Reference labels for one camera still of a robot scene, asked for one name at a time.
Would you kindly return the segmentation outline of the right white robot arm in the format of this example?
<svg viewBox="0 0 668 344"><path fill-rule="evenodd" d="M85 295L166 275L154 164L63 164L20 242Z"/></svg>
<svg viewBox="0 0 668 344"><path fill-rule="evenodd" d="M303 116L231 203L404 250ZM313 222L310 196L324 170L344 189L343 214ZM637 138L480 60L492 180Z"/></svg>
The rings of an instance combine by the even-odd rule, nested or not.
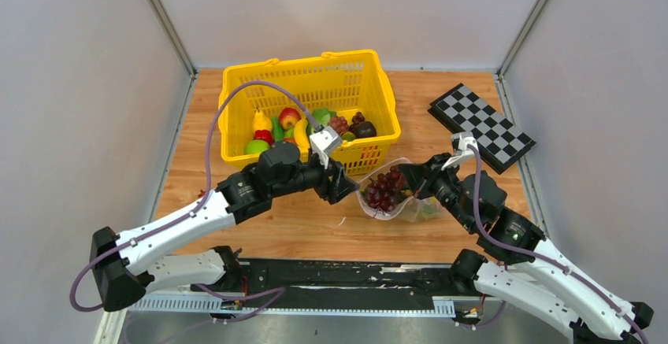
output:
<svg viewBox="0 0 668 344"><path fill-rule="evenodd" d="M398 170L418 198L435 198L483 253L462 250L450 268L459 294L490 294L549 324L572 343L646 343L653 309L617 297L570 261L531 220L506 207L486 171L459 179L451 155Z"/></svg>

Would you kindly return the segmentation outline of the green leafy vegetable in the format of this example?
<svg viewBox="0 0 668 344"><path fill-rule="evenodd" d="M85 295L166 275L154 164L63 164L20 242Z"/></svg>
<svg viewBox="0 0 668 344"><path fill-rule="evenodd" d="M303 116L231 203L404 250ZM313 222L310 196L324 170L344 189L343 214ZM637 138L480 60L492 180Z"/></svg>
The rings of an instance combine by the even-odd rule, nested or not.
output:
<svg viewBox="0 0 668 344"><path fill-rule="evenodd" d="M433 202L421 202L416 213L416 221L438 219L441 216L440 205Z"/></svg>

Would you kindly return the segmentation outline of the clear zip top bag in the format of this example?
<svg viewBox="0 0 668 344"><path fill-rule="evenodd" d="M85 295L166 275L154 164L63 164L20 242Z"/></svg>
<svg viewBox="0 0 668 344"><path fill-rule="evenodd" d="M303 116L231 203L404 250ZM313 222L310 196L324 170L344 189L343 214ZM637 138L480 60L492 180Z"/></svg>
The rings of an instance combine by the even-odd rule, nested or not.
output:
<svg viewBox="0 0 668 344"><path fill-rule="evenodd" d="M390 161L364 176L356 192L362 211L382 221L402 220L417 223L441 216L440 205L434 198L416 199L399 166L411 164L405 157Z"/></svg>

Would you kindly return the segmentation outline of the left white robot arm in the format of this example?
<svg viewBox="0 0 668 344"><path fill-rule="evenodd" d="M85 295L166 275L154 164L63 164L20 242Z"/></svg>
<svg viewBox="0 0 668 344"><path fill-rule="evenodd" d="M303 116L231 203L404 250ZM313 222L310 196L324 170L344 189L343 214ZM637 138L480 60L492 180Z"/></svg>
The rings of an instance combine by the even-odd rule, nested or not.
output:
<svg viewBox="0 0 668 344"><path fill-rule="evenodd" d="M340 162L324 165L318 154L302 162L297 150L291 143L275 145L200 199L151 224L121 233L110 227L97 230L91 239L91 270L101 309L118 311L175 285L176 274L165 268L174 250L269 211L274 198L312 189L334 205L358 190Z"/></svg>

